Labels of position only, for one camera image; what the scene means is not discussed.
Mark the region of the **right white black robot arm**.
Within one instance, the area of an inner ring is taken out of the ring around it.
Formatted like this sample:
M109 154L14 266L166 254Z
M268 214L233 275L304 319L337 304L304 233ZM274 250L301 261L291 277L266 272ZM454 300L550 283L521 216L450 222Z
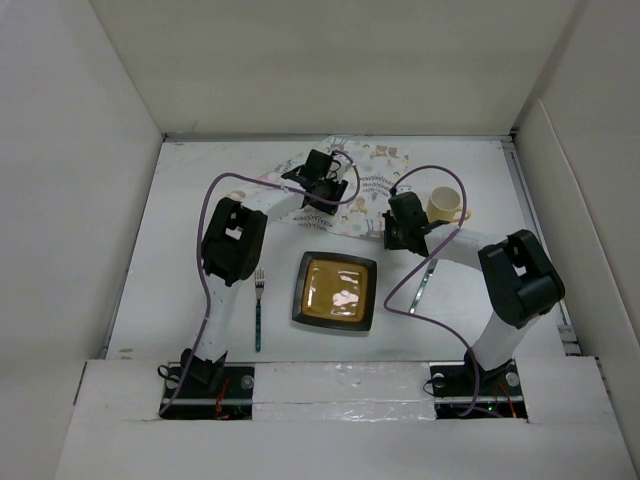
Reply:
M483 394L499 379L530 325L565 297L564 283L538 238L521 229L506 238L442 220L431 221L413 192L391 190L384 214L384 247L442 259L482 273L493 308L479 339L470 347L462 381Z

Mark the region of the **floral patterned cloth napkin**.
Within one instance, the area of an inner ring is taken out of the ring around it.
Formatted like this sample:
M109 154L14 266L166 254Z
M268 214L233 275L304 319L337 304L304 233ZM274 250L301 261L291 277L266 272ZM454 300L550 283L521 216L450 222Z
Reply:
M342 204L328 213L326 205L314 207L293 191L263 185L241 186L227 194L250 210L280 220L336 235L375 240L382 235L383 214L388 209L390 189L410 166L408 151L370 139L331 136L313 148L334 158L329 175L347 182Z

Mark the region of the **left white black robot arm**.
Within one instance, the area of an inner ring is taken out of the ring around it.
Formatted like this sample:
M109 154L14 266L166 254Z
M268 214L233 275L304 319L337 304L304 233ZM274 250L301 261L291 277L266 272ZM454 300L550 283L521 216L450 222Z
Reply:
M205 313L187 357L189 365L203 361L194 365L188 374L188 384L196 393L208 397L222 387L223 373L212 364L224 361L227 331L240 284L250 278L258 266L269 223L305 206L335 213L340 205L354 199L344 197L349 185L344 175L349 171L358 172L348 154L313 149L305 163L272 180L224 173L210 185L198 220L196 248ZM206 221L213 190L226 178L248 182L256 188L242 200L222 197Z

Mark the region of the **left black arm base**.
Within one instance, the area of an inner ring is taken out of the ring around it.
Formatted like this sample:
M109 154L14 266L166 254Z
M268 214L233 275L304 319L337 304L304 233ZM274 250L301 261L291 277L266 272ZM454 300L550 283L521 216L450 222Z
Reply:
M186 377L183 367L191 354L185 349L178 362L157 368L163 380L158 415L166 420L251 420L255 365L227 363L226 354L218 361L194 357Z

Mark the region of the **yellow ceramic mug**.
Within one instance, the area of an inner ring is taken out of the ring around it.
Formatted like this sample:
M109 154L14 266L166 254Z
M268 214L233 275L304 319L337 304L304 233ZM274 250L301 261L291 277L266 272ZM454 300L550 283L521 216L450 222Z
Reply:
M438 187L431 193L426 207L426 216L430 223L445 221L448 223L468 220L471 210L463 210L461 195L450 187Z

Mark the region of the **square black brown plate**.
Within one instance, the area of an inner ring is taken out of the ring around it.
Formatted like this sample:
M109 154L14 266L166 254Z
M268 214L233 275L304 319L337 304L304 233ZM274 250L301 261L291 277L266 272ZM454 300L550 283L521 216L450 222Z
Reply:
M292 320L331 330L368 332L375 310L378 265L335 252L303 254L295 283Z

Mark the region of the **silver table knife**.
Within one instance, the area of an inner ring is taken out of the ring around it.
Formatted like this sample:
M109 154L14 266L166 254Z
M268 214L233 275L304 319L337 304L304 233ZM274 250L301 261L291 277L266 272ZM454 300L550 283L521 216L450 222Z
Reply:
M432 259L429 262L429 264L427 265L426 270L424 272L424 275L423 275L423 277L422 277L422 279L421 279L421 281L420 281L420 283L418 285L418 288L416 290L414 299L413 299L413 301L411 303L411 306L410 306L410 309L409 309L409 312L411 314L416 312L416 310L417 310L417 308L418 308L418 306L419 306L419 304L421 302L421 299L422 299L422 297L424 295L426 286L427 286L429 280L433 277L433 274L435 272L437 264L438 264L438 260L437 259Z

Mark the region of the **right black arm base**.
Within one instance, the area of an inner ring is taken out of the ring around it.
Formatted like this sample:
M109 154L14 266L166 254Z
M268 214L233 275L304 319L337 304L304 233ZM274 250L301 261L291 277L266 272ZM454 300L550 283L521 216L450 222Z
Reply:
M489 372L475 371L467 358L431 362L429 375L422 389L438 420L528 418L515 360Z

